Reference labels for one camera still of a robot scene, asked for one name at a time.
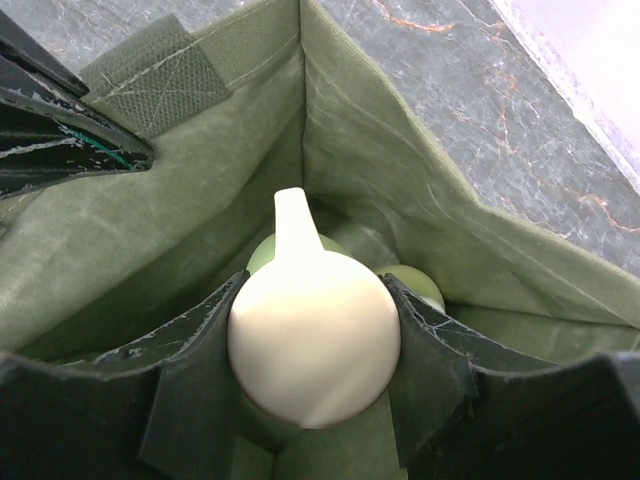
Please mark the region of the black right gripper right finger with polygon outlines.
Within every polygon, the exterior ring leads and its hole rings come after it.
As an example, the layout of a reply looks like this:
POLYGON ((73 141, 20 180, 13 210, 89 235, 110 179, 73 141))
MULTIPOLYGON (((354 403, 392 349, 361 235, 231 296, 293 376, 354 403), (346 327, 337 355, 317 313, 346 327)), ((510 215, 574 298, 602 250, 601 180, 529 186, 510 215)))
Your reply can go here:
POLYGON ((384 283, 401 323, 389 387, 412 479, 635 479, 639 357, 558 365, 508 348, 384 283))

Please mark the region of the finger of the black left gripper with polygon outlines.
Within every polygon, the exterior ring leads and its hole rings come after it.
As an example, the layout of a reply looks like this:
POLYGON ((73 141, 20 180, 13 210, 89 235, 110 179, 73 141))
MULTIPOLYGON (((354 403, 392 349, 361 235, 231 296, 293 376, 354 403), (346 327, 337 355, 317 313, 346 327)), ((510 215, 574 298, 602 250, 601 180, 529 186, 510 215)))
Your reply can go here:
POLYGON ((76 178, 146 171, 153 148, 86 105, 88 87, 1 15, 1 198, 76 178))

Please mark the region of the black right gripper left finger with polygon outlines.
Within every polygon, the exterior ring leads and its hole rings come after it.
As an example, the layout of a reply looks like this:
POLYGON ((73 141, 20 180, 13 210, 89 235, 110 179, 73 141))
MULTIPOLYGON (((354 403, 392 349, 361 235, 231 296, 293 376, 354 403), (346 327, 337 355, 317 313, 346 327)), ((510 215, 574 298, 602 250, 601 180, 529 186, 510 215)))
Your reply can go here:
POLYGON ((236 273, 200 304, 92 362, 1 356, 5 479, 227 479, 240 392, 227 319, 236 273))

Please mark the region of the green bottle beige pump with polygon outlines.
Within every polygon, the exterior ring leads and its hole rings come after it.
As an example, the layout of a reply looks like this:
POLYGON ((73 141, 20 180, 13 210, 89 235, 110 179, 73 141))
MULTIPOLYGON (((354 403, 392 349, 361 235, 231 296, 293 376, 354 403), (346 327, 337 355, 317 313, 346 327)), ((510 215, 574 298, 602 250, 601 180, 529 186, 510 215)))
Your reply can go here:
POLYGON ((391 274, 446 310, 424 272, 371 269, 318 232, 305 191, 274 194, 274 231, 252 253, 227 327, 230 366, 248 400, 301 431, 340 431, 383 398, 401 353, 391 274))

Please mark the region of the green canvas bag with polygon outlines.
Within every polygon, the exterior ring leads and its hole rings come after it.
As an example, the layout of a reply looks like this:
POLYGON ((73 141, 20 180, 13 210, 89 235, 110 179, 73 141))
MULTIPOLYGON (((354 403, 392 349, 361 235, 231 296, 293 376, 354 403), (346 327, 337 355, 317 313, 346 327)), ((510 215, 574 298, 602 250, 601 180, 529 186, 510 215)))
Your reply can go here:
MULTIPOLYGON (((234 274, 248 279, 274 194, 301 187, 325 234, 371 269, 425 272, 443 314, 474 331, 558 365, 639 357, 638 281, 484 205, 316 1, 258 1, 196 35, 168 16, 75 76, 82 101, 147 142, 154 162, 1 198, 1 356, 92 362, 234 274)), ((412 479, 391 382, 374 408, 314 439, 237 382, 227 479, 412 479)))

